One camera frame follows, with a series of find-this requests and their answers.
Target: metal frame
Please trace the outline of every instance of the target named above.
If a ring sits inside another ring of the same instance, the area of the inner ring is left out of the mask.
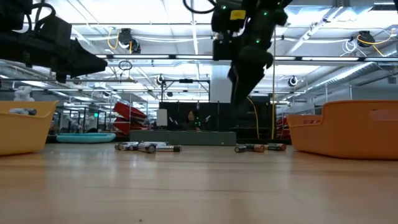
[[[160,89],[160,102],[163,102],[164,99],[164,93],[167,91],[167,89],[173,85],[175,82],[179,82],[179,83],[186,83],[186,81],[192,81],[192,82],[197,82],[199,85],[201,85],[201,87],[203,89],[205,89],[205,91],[208,93],[208,100],[210,101],[210,80],[191,80],[191,79],[179,79],[179,80],[162,80],[162,84],[161,84],[161,89]],[[208,83],[209,84],[209,89],[207,90],[204,86],[203,86],[203,82]]]

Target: wooden floor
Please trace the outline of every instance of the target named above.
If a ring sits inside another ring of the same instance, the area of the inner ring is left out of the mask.
[[[398,162],[49,144],[0,157],[0,223],[398,223]]]

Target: ceiling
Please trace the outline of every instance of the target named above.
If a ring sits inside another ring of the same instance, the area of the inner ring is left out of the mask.
[[[81,45],[93,54],[127,54],[127,51],[121,47],[113,49],[116,44],[115,37],[121,28],[132,29],[133,36],[141,45],[142,54],[211,54],[213,41],[211,14],[193,15],[184,8],[181,0],[47,0],[46,2],[56,9],[57,16],[73,25],[72,37],[77,38]],[[269,51],[278,56],[381,57],[373,47],[362,48],[352,46],[351,42],[348,42],[351,37],[355,39],[361,30],[370,31],[376,42],[388,40],[377,45],[381,52],[396,42],[395,33],[398,26],[396,11],[371,10],[374,1],[351,0],[351,5],[354,7],[341,9],[328,5],[328,2],[332,1],[294,0],[285,9],[289,15],[288,23],[284,27],[276,28],[276,47],[272,45]],[[211,4],[206,0],[194,0],[193,4],[199,11],[211,8]],[[48,13],[47,9],[43,9],[40,17],[43,18]],[[200,60],[194,63],[180,63],[178,66],[171,66],[170,61],[156,61],[169,63],[169,66],[148,67],[144,64],[150,63],[150,60],[131,60],[134,64],[141,63],[142,66],[135,66],[130,71],[120,71],[115,66],[107,68],[104,72],[88,75],[87,78],[106,81],[115,77],[118,79],[131,77],[138,83],[100,84],[105,88],[119,90],[159,90],[156,77],[160,74],[170,80],[181,78],[210,80],[213,72],[220,71],[214,67],[228,66],[203,63]],[[109,63],[117,65],[118,61]],[[275,89],[294,90],[287,85],[287,80],[292,75],[300,80],[301,84],[298,87],[303,87],[342,66],[327,63],[278,64],[275,66]],[[36,69],[42,73],[50,72],[45,68]],[[273,69],[267,70],[255,90],[272,90],[273,74]],[[83,84],[74,88],[87,88],[87,86]],[[168,90],[192,90],[192,92],[174,94],[173,97],[168,97],[169,100],[206,100],[208,84],[177,82]],[[151,103],[160,98],[158,92],[148,94],[143,91],[134,94]]]

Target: white pillar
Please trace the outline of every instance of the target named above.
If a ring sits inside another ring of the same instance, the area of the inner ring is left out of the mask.
[[[210,79],[210,103],[230,103],[232,82],[228,78],[229,66],[215,65]]]

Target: person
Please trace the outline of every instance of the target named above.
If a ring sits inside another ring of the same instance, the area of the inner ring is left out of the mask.
[[[190,110],[187,113],[186,122],[183,125],[185,131],[201,131],[200,121],[198,120],[198,113],[195,110]]]

